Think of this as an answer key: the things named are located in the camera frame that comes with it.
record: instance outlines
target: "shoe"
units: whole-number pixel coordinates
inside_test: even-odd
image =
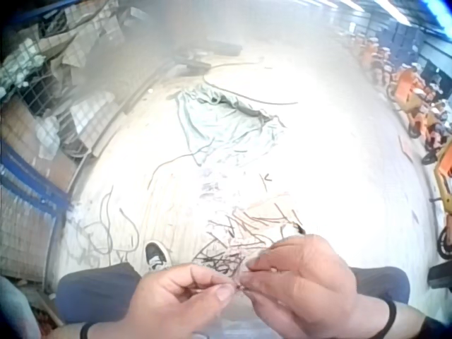
[[[158,241],[151,241],[145,248],[146,261],[149,270],[164,270],[171,267],[171,258],[168,250]]]

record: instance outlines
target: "black wristband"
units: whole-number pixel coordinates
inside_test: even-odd
[[[95,323],[85,323],[85,325],[82,326],[82,329],[80,330],[80,339],[88,339],[88,330],[94,324]]]
[[[370,339],[384,339],[384,337],[386,336],[386,334],[388,334],[388,332],[391,329],[391,327],[393,327],[394,321],[396,319],[396,315],[397,315],[396,304],[394,304],[394,302],[392,300],[385,300],[384,299],[384,301],[389,306],[389,319],[388,319],[388,322],[386,323],[386,325],[383,327],[383,329],[381,331],[379,331],[376,335],[374,335]]]

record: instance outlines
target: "concrete floor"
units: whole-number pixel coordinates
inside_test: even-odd
[[[284,93],[287,88],[300,104],[266,107],[286,125],[284,139],[245,168],[222,168],[220,188],[225,195],[238,198],[233,205],[241,207],[264,194],[287,192],[307,232],[325,237],[351,266],[402,268],[411,283],[410,304],[444,319],[448,292],[427,286],[429,267],[440,262],[435,244],[443,223],[439,213],[437,225],[428,201],[434,195],[430,193],[434,190],[432,168],[421,166],[422,151],[416,143],[412,144],[412,160],[402,153],[399,137],[409,138],[397,114],[372,88],[351,54],[331,37],[311,36],[300,48],[277,42],[248,44],[241,56],[243,60],[261,57],[282,74],[280,82],[267,84],[267,95],[261,95],[268,99],[269,93]],[[231,74],[241,71],[230,69],[227,78],[237,78]],[[249,77],[249,81],[242,78],[230,85],[239,93],[247,90],[259,96],[261,84],[252,82],[252,74]],[[226,81],[221,74],[216,80]],[[195,77],[159,84],[129,114],[126,126],[78,187],[57,278],[121,260],[82,248],[77,231],[77,225],[106,218],[99,208],[113,186],[111,204],[116,212],[110,214],[118,214],[121,208],[141,231],[141,238],[136,239],[140,249],[127,258],[138,272],[145,272],[142,246],[150,239],[164,242],[176,263],[190,261],[196,247],[203,246],[202,240],[184,245],[187,234],[205,232],[208,213],[200,214],[200,210],[209,208],[215,214],[226,209],[224,204],[206,205],[200,199],[205,173],[191,160],[181,160],[159,173],[152,192],[146,189],[156,166],[187,153],[175,104],[166,96],[199,81]],[[272,179],[267,193],[254,185],[265,174]],[[127,221],[121,216],[111,218],[112,236],[123,241]]]

